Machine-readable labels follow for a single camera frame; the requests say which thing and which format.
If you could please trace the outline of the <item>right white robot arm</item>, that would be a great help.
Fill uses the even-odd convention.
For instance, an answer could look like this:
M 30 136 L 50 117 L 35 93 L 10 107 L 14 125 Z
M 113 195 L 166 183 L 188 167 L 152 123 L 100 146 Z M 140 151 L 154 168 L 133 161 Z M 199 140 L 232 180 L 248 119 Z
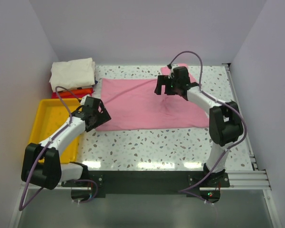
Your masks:
M 212 187 L 219 181 L 219 175 L 225 172 L 225 163 L 231 145 L 244 133 L 244 121 L 235 101 L 220 100 L 201 89 L 197 82 L 191 82 L 185 66 L 173 68 L 159 75 L 155 94 L 179 95 L 183 99 L 203 109 L 209 116 L 209 135 L 213 142 L 207 162 L 204 164 L 202 181 Z

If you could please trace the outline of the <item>pink t shirt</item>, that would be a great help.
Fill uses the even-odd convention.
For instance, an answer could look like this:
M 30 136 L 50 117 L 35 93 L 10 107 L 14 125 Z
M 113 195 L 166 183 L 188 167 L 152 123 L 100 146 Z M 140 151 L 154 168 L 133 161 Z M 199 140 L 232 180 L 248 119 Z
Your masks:
M 155 79 L 103 78 L 101 100 L 111 120 L 98 131 L 207 128 L 203 109 L 178 95 L 156 95 Z

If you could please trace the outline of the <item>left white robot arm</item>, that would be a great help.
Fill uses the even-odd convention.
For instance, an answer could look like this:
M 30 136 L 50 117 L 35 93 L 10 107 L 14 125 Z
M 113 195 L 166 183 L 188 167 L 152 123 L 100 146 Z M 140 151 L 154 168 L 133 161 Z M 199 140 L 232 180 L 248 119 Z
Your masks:
M 51 136 L 25 148 L 21 179 L 30 184 L 52 190 L 60 182 L 73 181 L 85 186 L 89 181 L 88 168 L 78 162 L 62 164 L 60 157 L 80 134 L 89 132 L 111 120 L 99 98 L 86 96 L 80 106 Z

